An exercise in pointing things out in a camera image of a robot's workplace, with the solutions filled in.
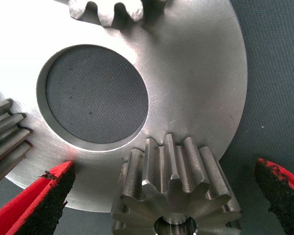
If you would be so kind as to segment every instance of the gray fabric background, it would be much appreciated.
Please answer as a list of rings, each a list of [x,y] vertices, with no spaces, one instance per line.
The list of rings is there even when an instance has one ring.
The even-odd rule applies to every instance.
[[[241,204],[242,235],[283,235],[253,179],[258,156],[294,172],[294,0],[232,0],[248,58],[248,92],[221,166]],[[0,207],[20,189],[0,182]],[[64,209],[55,235],[110,235],[107,213]]]

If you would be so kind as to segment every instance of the machined steel gear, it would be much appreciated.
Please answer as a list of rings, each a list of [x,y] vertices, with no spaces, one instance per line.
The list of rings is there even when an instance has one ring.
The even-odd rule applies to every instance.
[[[239,235],[241,208],[208,147],[193,138],[147,139],[122,167],[112,207],[114,235]]]
[[[104,27],[110,27],[114,19],[114,7],[122,3],[130,18],[138,22],[144,16],[144,6],[141,0],[69,0],[70,15],[74,19],[80,19],[86,10],[88,2],[94,2],[98,8],[98,17]]]
[[[9,100],[0,102],[0,180],[23,159],[30,148],[24,142],[30,131],[18,127],[24,116],[10,115],[11,105]]]

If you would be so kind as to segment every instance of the brushed metal surface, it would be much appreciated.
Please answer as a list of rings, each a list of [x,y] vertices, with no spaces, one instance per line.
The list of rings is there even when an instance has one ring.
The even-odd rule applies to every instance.
[[[116,51],[145,82],[147,119],[123,141],[94,144],[73,137],[43,105],[39,86],[37,96],[45,63],[80,44]],[[11,111],[26,113],[22,125],[34,131],[28,137],[33,147],[7,178],[25,188],[45,169],[73,159],[69,207],[109,212],[122,164],[149,137],[162,143],[169,132],[178,141],[192,136],[220,159],[238,127],[246,86],[244,41],[228,0],[172,0],[163,15],[122,32],[76,21],[56,1],[0,1],[0,101],[12,97]]]

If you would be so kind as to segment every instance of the metal disc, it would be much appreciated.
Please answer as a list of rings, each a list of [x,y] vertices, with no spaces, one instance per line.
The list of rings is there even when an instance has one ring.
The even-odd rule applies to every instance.
[[[148,114],[128,138],[109,144],[80,140],[58,124],[46,102],[44,81],[53,60],[75,45],[106,47],[125,57],[143,78]],[[163,14],[122,31],[70,18],[56,1],[0,1],[0,100],[12,98],[33,130],[26,158],[7,178],[25,188],[44,170],[75,160],[68,206],[109,212],[122,164],[167,133],[192,136],[220,159],[239,125],[247,63],[238,20],[228,0],[172,0]]]

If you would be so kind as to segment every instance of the spur gear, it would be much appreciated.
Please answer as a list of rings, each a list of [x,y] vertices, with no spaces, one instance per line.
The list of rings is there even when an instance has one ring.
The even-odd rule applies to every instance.
[[[114,7],[117,3],[122,3],[130,18],[138,22],[144,16],[144,6],[141,0],[69,0],[70,16],[78,20],[85,12],[88,2],[97,5],[98,17],[104,27],[111,27],[114,19]]]
[[[239,235],[241,208],[208,147],[191,137],[147,139],[122,167],[112,206],[114,235]]]
[[[30,148],[24,142],[30,131],[18,127],[24,116],[10,115],[11,105],[9,100],[0,102],[0,180],[23,159]]]

